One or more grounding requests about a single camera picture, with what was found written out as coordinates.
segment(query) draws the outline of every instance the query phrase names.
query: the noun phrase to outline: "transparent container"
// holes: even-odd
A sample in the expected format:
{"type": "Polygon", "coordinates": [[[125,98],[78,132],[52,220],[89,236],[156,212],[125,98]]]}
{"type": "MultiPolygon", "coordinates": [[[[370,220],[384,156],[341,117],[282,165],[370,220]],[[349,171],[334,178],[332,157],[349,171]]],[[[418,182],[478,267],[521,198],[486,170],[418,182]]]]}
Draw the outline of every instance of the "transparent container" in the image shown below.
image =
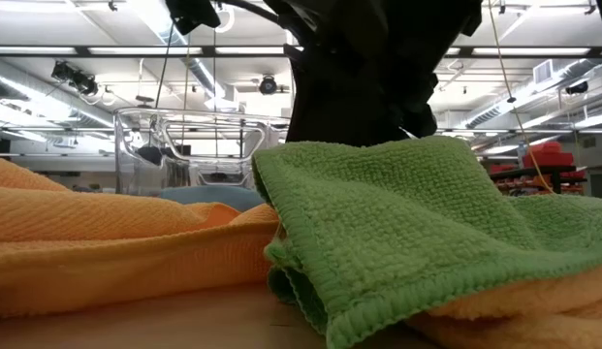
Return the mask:
{"type": "Polygon", "coordinates": [[[166,188],[253,188],[251,156],[277,146],[289,119],[143,108],[114,113],[116,192],[158,196],[166,188]]]}

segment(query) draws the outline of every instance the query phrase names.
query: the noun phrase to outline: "fluorescent light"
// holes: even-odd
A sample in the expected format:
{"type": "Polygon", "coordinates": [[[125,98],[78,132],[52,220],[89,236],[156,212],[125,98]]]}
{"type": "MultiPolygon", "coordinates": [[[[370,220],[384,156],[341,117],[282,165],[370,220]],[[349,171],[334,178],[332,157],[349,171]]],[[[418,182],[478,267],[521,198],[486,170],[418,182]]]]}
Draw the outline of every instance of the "fluorescent light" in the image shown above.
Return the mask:
{"type": "Polygon", "coordinates": [[[72,113],[72,108],[70,108],[67,104],[59,102],[54,98],[48,97],[40,91],[36,91],[33,88],[14,82],[10,79],[5,79],[1,76],[0,81],[7,84],[9,87],[27,95],[27,97],[31,99],[30,102],[37,106],[37,108],[39,108],[40,110],[52,111],[55,117],[67,118],[72,113]]]}
{"type": "Polygon", "coordinates": [[[485,156],[488,160],[517,160],[518,156],[509,155],[497,155],[497,156],[485,156]]]}
{"type": "MultiPolygon", "coordinates": [[[[501,54],[520,55],[561,55],[561,54],[585,54],[590,48],[502,48],[501,54]]],[[[493,55],[498,54],[498,48],[474,48],[473,54],[493,55]]]]}
{"type": "Polygon", "coordinates": [[[500,146],[492,147],[490,149],[486,149],[483,154],[500,154],[500,153],[512,151],[516,148],[518,148],[517,145],[500,145],[500,146]]]}
{"type": "Polygon", "coordinates": [[[579,133],[584,135],[602,135],[602,129],[579,130],[579,133]]]}
{"type": "Polygon", "coordinates": [[[443,136],[448,136],[448,137],[475,137],[475,133],[474,132],[462,132],[462,131],[456,131],[456,132],[443,132],[443,136]]]}
{"type": "Polygon", "coordinates": [[[4,54],[77,54],[75,48],[63,47],[0,47],[4,54]]]}
{"type": "Polygon", "coordinates": [[[540,117],[536,117],[532,120],[528,120],[526,121],[526,123],[523,124],[523,128],[530,128],[530,127],[534,127],[534,126],[538,126],[550,119],[552,119],[552,116],[546,115],[546,116],[540,116],[540,117]]]}
{"type": "Polygon", "coordinates": [[[85,146],[98,148],[99,150],[105,150],[105,151],[114,151],[115,150],[115,145],[113,144],[113,142],[97,139],[97,138],[91,137],[91,136],[84,136],[81,139],[81,142],[85,146]]]}
{"type": "Polygon", "coordinates": [[[537,144],[541,144],[541,143],[546,143],[548,141],[553,141],[553,140],[556,140],[558,138],[559,138],[559,136],[546,137],[546,138],[543,138],[541,140],[537,140],[537,141],[531,142],[531,145],[537,145],[537,144]]]}
{"type": "MultiPolygon", "coordinates": [[[[169,48],[169,54],[186,54],[187,48],[169,48]]],[[[91,54],[116,54],[116,55],[130,55],[130,54],[141,54],[141,55],[155,55],[155,54],[166,54],[167,47],[160,46],[158,48],[90,48],[91,54]]],[[[188,48],[190,54],[202,54],[202,48],[188,48]]]]}
{"type": "Polygon", "coordinates": [[[602,124],[602,115],[591,116],[583,121],[579,121],[576,124],[574,124],[574,127],[576,127],[577,129],[582,129],[599,124],[602,124]]]}
{"type": "Polygon", "coordinates": [[[228,101],[223,98],[211,98],[205,101],[204,105],[211,111],[214,111],[215,107],[218,111],[238,110],[238,102],[228,101]]]}
{"type": "Polygon", "coordinates": [[[459,53],[459,48],[449,48],[447,49],[447,53],[445,54],[458,54],[459,53]]]}
{"type": "Polygon", "coordinates": [[[25,138],[30,141],[36,141],[36,142],[46,142],[47,141],[46,138],[44,138],[38,134],[35,134],[33,132],[29,132],[29,131],[18,131],[18,132],[2,131],[2,132],[5,134],[8,134],[8,135],[12,135],[12,136],[22,137],[22,138],[25,138]]]}
{"type": "Polygon", "coordinates": [[[216,48],[221,54],[283,54],[283,47],[227,47],[216,48]]]}

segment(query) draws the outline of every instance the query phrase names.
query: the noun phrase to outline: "hanging string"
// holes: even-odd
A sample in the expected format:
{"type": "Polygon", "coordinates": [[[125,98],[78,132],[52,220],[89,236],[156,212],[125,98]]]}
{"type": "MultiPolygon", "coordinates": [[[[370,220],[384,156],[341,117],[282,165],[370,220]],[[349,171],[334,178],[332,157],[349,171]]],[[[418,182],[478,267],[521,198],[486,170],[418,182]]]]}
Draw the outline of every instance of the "hanging string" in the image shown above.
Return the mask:
{"type": "MultiPolygon", "coordinates": [[[[503,63],[503,56],[501,54],[501,45],[499,43],[498,33],[496,31],[496,23],[494,22],[494,14],[492,13],[492,2],[491,2],[491,0],[488,0],[488,10],[491,13],[492,32],[494,34],[494,42],[496,43],[496,50],[498,52],[498,60],[499,60],[499,63],[501,64],[501,72],[503,73],[503,79],[505,80],[505,87],[507,88],[507,93],[510,96],[510,100],[516,100],[514,98],[514,96],[512,95],[512,88],[510,87],[510,84],[509,84],[509,82],[507,80],[507,73],[505,73],[505,64],[503,63]]],[[[526,142],[526,146],[529,149],[529,154],[531,155],[531,160],[533,161],[533,165],[535,166],[535,170],[537,171],[537,174],[538,174],[540,180],[542,181],[542,186],[546,190],[548,190],[549,192],[551,192],[553,194],[554,193],[553,189],[546,182],[546,179],[544,179],[544,176],[542,175],[542,171],[540,170],[540,167],[537,164],[537,159],[535,158],[535,153],[531,149],[531,143],[529,142],[529,137],[524,132],[524,127],[523,127],[523,123],[521,121],[521,117],[518,115],[518,111],[516,109],[516,106],[514,106],[513,104],[512,104],[512,110],[514,111],[514,115],[516,116],[516,120],[518,121],[518,125],[520,126],[521,131],[523,132],[524,141],[526,142]]]]}
{"type": "MultiPolygon", "coordinates": [[[[167,39],[167,51],[165,52],[165,61],[163,62],[163,71],[161,72],[161,78],[158,81],[158,93],[156,93],[156,103],[154,104],[154,108],[158,109],[158,102],[161,99],[161,90],[163,89],[163,81],[165,80],[165,71],[167,70],[167,60],[169,58],[169,48],[172,45],[172,35],[174,34],[174,22],[172,21],[172,26],[169,28],[169,38],[167,39]]],[[[148,140],[147,146],[152,146],[152,127],[154,124],[154,117],[156,114],[152,115],[149,118],[149,131],[148,131],[148,140]]]]}
{"type": "Polygon", "coordinates": [[[186,112],[186,102],[188,101],[188,66],[189,59],[191,59],[191,35],[188,35],[188,48],[186,49],[186,72],[184,73],[184,107],[182,110],[182,140],[180,143],[181,149],[184,150],[184,123],[186,121],[185,112],[186,112]]]}

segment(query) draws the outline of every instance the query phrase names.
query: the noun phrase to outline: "wooden table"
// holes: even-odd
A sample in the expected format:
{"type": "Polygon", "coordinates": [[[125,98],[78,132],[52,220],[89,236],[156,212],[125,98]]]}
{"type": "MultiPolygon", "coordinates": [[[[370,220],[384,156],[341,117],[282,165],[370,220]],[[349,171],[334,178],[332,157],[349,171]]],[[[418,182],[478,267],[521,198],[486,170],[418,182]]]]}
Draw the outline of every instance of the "wooden table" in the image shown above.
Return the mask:
{"type": "MultiPolygon", "coordinates": [[[[326,348],[265,286],[207,290],[83,312],[0,320],[0,349],[326,348]]],[[[402,324],[358,348],[437,349],[402,324]]]]}

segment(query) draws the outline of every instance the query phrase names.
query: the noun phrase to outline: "terry cloth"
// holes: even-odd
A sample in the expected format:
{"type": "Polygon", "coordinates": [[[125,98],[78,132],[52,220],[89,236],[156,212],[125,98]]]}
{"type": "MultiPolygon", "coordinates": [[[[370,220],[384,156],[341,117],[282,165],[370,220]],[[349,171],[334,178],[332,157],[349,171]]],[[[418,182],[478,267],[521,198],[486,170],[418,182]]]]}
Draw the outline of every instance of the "terry cloth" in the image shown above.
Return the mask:
{"type": "Polygon", "coordinates": [[[602,349],[602,266],[482,291],[406,323],[449,349],[602,349]]]}
{"type": "Polygon", "coordinates": [[[602,265],[602,200],[504,197],[465,142],[287,143],[254,156],[285,233],[272,290],[332,349],[466,295],[602,265]]]}
{"type": "Polygon", "coordinates": [[[254,190],[227,185],[169,188],[164,189],[159,198],[185,205],[221,203],[240,212],[245,212],[264,203],[264,199],[254,190]]]}
{"type": "Polygon", "coordinates": [[[266,279],[275,212],[75,193],[0,159],[0,317],[266,279]]]}

